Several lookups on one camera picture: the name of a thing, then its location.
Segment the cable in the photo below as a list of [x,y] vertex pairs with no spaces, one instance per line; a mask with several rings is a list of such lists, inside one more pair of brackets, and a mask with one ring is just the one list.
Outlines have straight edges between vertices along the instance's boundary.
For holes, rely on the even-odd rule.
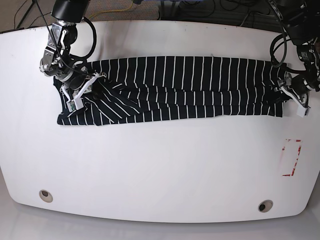
[[185,4],[185,5],[195,6],[195,5],[198,5],[200,3],[200,1],[195,1],[194,3],[190,3],[190,2],[187,2],[187,1],[182,1],[182,3]]
[[242,27],[244,24],[245,24],[245,22],[246,22],[246,20],[248,19],[248,17],[249,17],[249,15],[250,14],[259,14],[259,15],[261,15],[261,16],[266,16],[266,17],[275,17],[275,16],[273,16],[273,15],[269,15],[270,14],[270,9],[269,9],[269,12],[268,12],[268,14],[263,14],[262,12],[259,12],[259,11],[250,11],[250,12],[248,12],[246,15],[245,15],[245,17],[244,17],[244,19],[243,19],[243,21],[241,22],[241,24],[239,25],[239,27]]
[[[49,29],[49,26],[48,26],[48,24],[47,24],[47,21],[46,21],[46,19],[45,19],[45,16],[44,16],[44,14],[42,13],[41,8],[40,8],[40,6],[39,6],[38,0],[34,0],[34,1],[35,1],[35,3],[36,3],[37,8],[39,9],[39,12],[40,12],[43,20],[44,20],[46,29],[47,29],[48,32],[49,32],[49,35],[50,35],[50,37],[51,37],[51,39],[52,39],[52,41],[53,41],[53,44],[54,44],[55,48],[58,49],[58,45],[57,45],[57,43],[56,43],[56,39],[55,39],[54,36],[52,35],[52,31]],[[94,76],[93,74],[85,73],[85,72],[83,72],[83,71],[79,71],[79,70],[77,70],[77,69],[74,69],[73,67],[70,67],[68,64],[65,63],[65,61],[64,61],[64,59],[62,58],[60,52],[59,52],[58,50],[57,50],[56,52],[57,52],[58,56],[61,58],[61,61],[63,62],[63,64],[64,64],[67,68],[69,68],[70,70],[72,70],[72,71],[74,71],[74,72],[76,72],[76,73],[78,73],[78,74],[81,74],[81,75],[89,75],[89,76],[92,76],[92,77]]]
[[90,15],[90,16],[89,16],[89,19],[92,20],[93,18],[95,18],[96,16],[101,15],[101,14],[124,12],[124,11],[130,10],[133,5],[134,5],[134,0],[132,0],[131,5],[130,5],[128,8],[125,8],[125,9],[117,9],[117,10],[98,11],[98,12]]
[[251,8],[253,7],[254,5],[256,5],[259,0],[226,0],[230,3],[235,3],[235,4],[239,4],[240,6],[244,6],[244,7],[247,7],[247,8]]
[[14,18],[13,18],[13,29],[16,29],[16,16],[20,9],[28,2],[28,0],[25,0],[24,3],[19,7],[19,9],[15,12]]
[[30,24],[30,26],[28,27],[28,29],[29,28],[31,28],[32,27],[32,24],[34,24],[34,22],[35,21],[37,21],[39,18],[41,18],[42,16],[40,15],[40,16],[38,16],[35,20],[33,20],[33,22]]
[[[276,13],[276,11],[272,8],[272,11],[274,13],[274,16],[280,26],[280,30],[281,30],[281,35],[277,36],[271,43],[271,46],[270,46],[270,56],[271,56],[271,64],[274,68],[279,68],[284,62],[285,62],[285,59],[286,59],[286,56],[287,56],[287,50],[288,50],[288,45],[287,45],[287,33],[285,32],[285,29],[284,27],[282,26],[281,24],[281,20],[278,16],[278,14]],[[276,57],[273,55],[273,49],[275,47],[275,44],[276,42],[278,42],[280,39],[281,39],[281,36],[283,38],[283,42],[284,42],[284,51],[283,51],[283,57],[281,59],[281,61],[279,62]]]
[[212,0],[213,2],[213,9],[212,11],[208,14],[208,15],[204,15],[204,16],[196,16],[196,15],[192,15],[192,14],[189,14],[189,13],[186,13],[184,12],[183,14],[189,16],[189,17],[193,17],[193,18],[207,18],[207,17],[210,17],[212,14],[214,14],[214,12],[216,11],[216,3],[215,3],[215,0]]
[[239,2],[234,2],[234,3],[237,3],[237,5],[234,7],[234,8],[225,8],[221,2],[222,0],[220,0],[220,7],[225,10],[225,11],[233,11],[233,10],[236,10],[239,6],[240,6],[240,3]]

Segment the white stripe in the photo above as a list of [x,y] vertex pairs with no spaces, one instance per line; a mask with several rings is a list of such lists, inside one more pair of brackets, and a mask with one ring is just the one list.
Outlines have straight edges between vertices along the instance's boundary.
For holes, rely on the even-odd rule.
[[221,90],[221,71],[222,71],[222,62],[223,62],[223,58],[221,57],[221,63],[220,63],[220,76],[219,76],[219,92]]
[[194,87],[194,77],[195,77],[195,57],[193,57],[193,65],[192,65],[192,77],[191,77],[191,90],[193,90]]
[[110,109],[115,115],[117,115],[119,118],[122,119],[122,116],[120,116],[118,113],[116,113],[111,107],[109,107],[102,99],[100,101],[108,108]]
[[180,107],[177,106],[177,108],[178,108],[178,119],[180,119]]
[[257,97],[258,97],[258,93],[257,93],[257,88],[254,88],[255,91],[255,98],[254,98],[254,103],[257,103]]
[[62,98],[63,98],[64,108],[66,109],[67,105],[66,105],[65,94],[64,93],[62,93]]
[[109,60],[109,71],[108,71],[108,79],[110,80],[110,70],[111,70],[111,63],[110,63],[110,60]]
[[273,84],[273,85],[275,85],[275,83],[272,81],[272,79],[271,79],[271,72],[272,72],[272,68],[273,68],[273,66],[271,66],[271,68],[270,68],[270,82]]
[[148,59],[148,57],[146,56],[146,57],[145,57],[145,67],[144,67],[143,84],[146,84],[147,59]]
[[86,111],[84,111],[84,122],[85,122],[85,125],[88,125],[87,117],[86,117]]
[[232,115],[232,94],[230,91],[230,115]]
[[94,111],[93,111],[93,106],[91,104],[91,115],[92,115],[92,122],[95,125],[95,118],[94,118]]
[[248,66],[249,66],[249,59],[246,60],[246,70],[245,70],[245,87],[246,88],[248,88],[248,85],[247,85]]
[[210,86],[209,86],[209,90],[211,91],[212,89],[212,68],[214,65],[214,57],[212,57],[212,62],[211,62],[211,77],[210,77]]
[[155,85],[155,80],[156,80],[156,68],[157,68],[157,57],[155,57],[154,59],[153,85]]
[[222,109],[222,115],[224,115],[224,95],[221,92],[221,109]]
[[126,71],[125,71],[125,79],[124,79],[124,85],[126,86],[127,86],[128,69],[129,69],[129,58],[126,59]]
[[262,108],[263,108],[263,101],[264,101],[264,96],[265,96],[265,88],[263,87],[262,88],[263,89],[263,94],[262,94],[262,98],[261,98],[261,113],[260,113],[260,115],[262,115]]
[[119,86],[121,86],[122,85],[122,83],[120,83],[120,84],[118,84],[118,85],[115,85],[114,87],[112,87],[112,89],[115,89],[115,88],[117,88],[117,87],[119,87]]
[[165,56],[165,57],[164,57],[164,67],[163,67],[163,80],[162,80],[162,87],[164,87],[164,86],[165,86],[166,64],[167,64],[167,56]]
[[257,69],[257,60],[255,60],[255,66],[254,66],[253,86],[256,86],[256,69]]
[[255,98],[254,98],[254,104],[253,104],[253,115],[255,115],[255,109],[256,109],[256,104],[257,104],[257,96],[258,96],[256,87],[254,88],[254,91],[255,91]]
[[175,88],[175,76],[176,76],[176,57],[174,57],[173,62],[173,79],[172,79],[172,88]]
[[117,105],[122,111],[124,111],[128,116],[130,116],[129,113],[127,113],[127,111],[124,110],[118,103],[116,103],[115,101],[111,101],[111,100],[109,99],[109,97],[108,97],[104,92],[103,92],[103,95],[105,96],[105,98],[106,98],[109,102],[114,103],[114,104]]
[[186,57],[183,57],[183,73],[182,73],[182,83],[181,89],[184,89],[184,81],[185,81],[185,65],[186,65]]
[[265,71],[265,66],[266,66],[266,62],[263,61],[263,68],[262,68],[262,74],[261,74],[262,85],[263,85],[263,86],[266,86],[266,85],[264,84],[264,71]]
[[230,63],[229,63],[229,76],[228,76],[228,91],[229,91],[229,89],[230,89],[230,70],[231,70],[231,61],[232,61],[232,59],[231,59],[231,57],[230,57]]
[[134,71],[134,80],[133,80],[136,88],[138,88],[137,83],[136,83],[137,69],[138,69],[138,58],[135,59],[135,71]]
[[240,66],[240,58],[238,61],[238,72],[237,72],[237,76],[236,76],[236,89],[239,89],[239,66]]
[[246,101],[246,107],[245,107],[245,115],[247,115],[247,111],[248,111],[248,104],[249,104],[249,89],[247,88],[246,89],[246,92],[247,92],[247,101]]
[[77,111],[77,110],[74,110],[73,112],[71,112],[71,113],[67,116],[67,118],[69,118],[75,111]]
[[118,59],[118,71],[117,71],[117,73],[116,73],[116,79],[115,79],[115,81],[116,82],[118,82],[118,77],[119,77],[119,69],[120,69],[120,63],[119,63],[119,59]]
[[238,90],[238,93],[239,93],[239,111],[238,111],[238,113],[237,113],[237,115],[239,115],[239,113],[240,113],[240,100],[241,100],[241,96],[240,96],[240,90]]
[[232,94],[231,94],[231,91],[230,91],[230,106],[232,105]]
[[202,91],[202,85],[204,81],[204,67],[205,67],[205,57],[202,57],[202,73],[201,73],[201,83],[200,83],[200,91]]
[[84,97],[85,99],[87,99],[88,101],[90,101],[91,103],[93,103],[96,108],[99,110],[100,113],[102,113],[107,119],[109,119],[112,123],[114,123],[114,121],[112,121],[107,115],[105,115],[101,110],[100,108],[98,107],[98,105],[94,102],[94,101],[91,101],[89,98],[87,98],[86,96]]

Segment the black cable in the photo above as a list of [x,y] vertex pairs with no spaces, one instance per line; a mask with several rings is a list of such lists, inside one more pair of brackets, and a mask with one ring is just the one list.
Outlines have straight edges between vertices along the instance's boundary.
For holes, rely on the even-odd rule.
[[199,4],[199,3],[200,3],[200,1],[195,1],[194,3],[187,2],[187,1],[182,1],[182,3],[183,3],[183,4],[185,4],[185,5],[192,5],[192,6],[195,6],[195,5]]
[[96,28],[95,26],[93,25],[93,23],[86,17],[83,17],[83,21],[85,21],[87,24],[89,24],[90,28],[92,29],[92,33],[93,33],[93,44],[92,44],[92,47],[91,47],[91,50],[89,51],[89,53],[85,56],[76,56],[76,55],[72,55],[70,54],[70,57],[71,58],[74,58],[74,59],[79,59],[79,60],[87,60],[88,58],[90,58],[92,56],[92,54],[94,53],[95,49],[96,49],[96,46],[97,46],[97,31],[96,31]]
[[228,8],[225,8],[224,6],[223,6],[223,4],[222,4],[222,2],[221,2],[222,0],[220,0],[220,7],[223,9],[223,10],[225,10],[225,11],[233,11],[233,10],[236,10],[239,6],[240,6],[240,4],[238,3],[238,2],[234,2],[234,3],[236,3],[237,5],[234,7],[234,8],[230,8],[230,9],[228,9]]
[[184,12],[183,14],[184,15],[187,15],[189,17],[193,17],[193,18],[207,18],[207,17],[210,17],[212,14],[214,14],[214,12],[216,11],[216,3],[215,3],[215,0],[212,0],[213,2],[213,9],[212,11],[208,14],[208,15],[204,15],[204,16],[196,16],[196,15],[192,15],[192,14],[189,14],[189,13],[186,13]]
[[54,36],[53,36],[53,34],[52,34],[52,31],[49,29],[49,26],[48,26],[48,24],[47,24],[47,21],[46,21],[46,19],[45,19],[45,16],[44,16],[44,14],[42,13],[41,8],[40,8],[40,6],[39,6],[38,0],[34,0],[34,1],[35,1],[35,3],[36,3],[36,6],[37,6],[38,9],[39,9],[39,12],[40,12],[43,20],[44,20],[46,29],[47,29],[48,32],[49,32],[49,35],[50,35],[50,37],[51,37],[51,39],[52,39],[52,41],[53,41],[53,44],[54,44],[55,48],[57,49],[56,52],[57,52],[58,56],[61,58],[61,61],[63,62],[63,64],[64,64],[67,68],[69,68],[69,69],[72,70],[72,71],[75,71],[75,72],[78,73],[78,74],[81,74],[81,75],[89,75],[89,76],[92,76],[92,77],[93,77],[93,76],[94,76],[93,74],[89,74],[89,73],[85,73],[85,72],[83,72],[83,71],[79,71],[79,70],[77,70],[77,69],[74,69],[73,67],[70,67],[68,64],[65,63],[65,61],[63,60],[60,52],[58,51],[59,48],[58,48],[58,45],[57,45],[57,43],[56,43],[56,39],[54,38]]
[[259,0],[226,0],[226,1],[230,3],[239,4],[240,6],[244,6],[247,8],[251,8],[259,2]]
[[28,2],[28,0],[25,0],[24,3],[19,7],[19,9],[15,12],[14,18],[13,18],[13,29],[16,29],[16,16],[20,9]]
[[[271,56],[271,64],[274,68],[279,68],[286,60],[287,57],[287,50],[288,50],[288,45],[287,45],[287,34],[285,32],[284,26],[282,26],[281,24],[281,20],[278,16],[278,14],[276,13],[276,11],[272,8],[271,9],[273,11],[273,14],[280,26],[280,30],[281,30],[281,35],[277,36],[271,43],[270,46],[270,56]],[[281,61],[279,62],[275,56],[273,55],[273,49],[275,47],[276,42],[278,42],[281,39],[281,36],[283,38],[283,42],[284,42],[284,51],[283,51],[283,57],[281,59]]]
[[42,16],[40,15],[40,16],[38,16],[35,20],[33,20],[33,22],[30,24],[30,26],[28,27],[28,29],[29,28],[31,28],[32,27],[32,24],[34,24],[34,22],[35,21],[37,21],[39,18],[41,18]]

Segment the clothing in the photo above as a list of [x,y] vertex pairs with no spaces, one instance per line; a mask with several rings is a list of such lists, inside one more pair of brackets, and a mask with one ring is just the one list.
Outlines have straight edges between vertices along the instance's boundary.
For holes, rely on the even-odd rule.
[[283,116],[282,103],[268,98],[285,71],[269,61],[203,57],[158,56],[95,61],[98,73],[92,93],[84,94],[84,108],[70,113],[67,98],[54,80],[62,102],[59,125],[141,123],[220,115]]

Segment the gray floor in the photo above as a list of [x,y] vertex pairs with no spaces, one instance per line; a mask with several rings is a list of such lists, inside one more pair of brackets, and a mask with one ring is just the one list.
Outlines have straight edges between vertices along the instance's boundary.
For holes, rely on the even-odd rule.
[[[0,32],[11,30],[14,28],[14,16],[18,8],[25,0],[0,0]],[[43,14],[51,12],[56,0],[38,0]],[[30,6],[32,0],[21,8],[16,15],[16,25]],[[91,3],[86,12],[86,16],[104,10],[126,9],[131,5],[130,0],[91,0]],[[36,6],[33,7],[29,15],[21,27],[27,28],[32,21],[40,16]],[[133,5],[132,9],[126,12],[104,13],[94,18],[94,21],[110,21],[110,20],[156,20],[159,17],[157,1],[143,1],[141,5]],[[51,24],[54,19],[49,15],[45,16],[48,24]],[[44,21],[39,18],[33,26],[43,26]]]

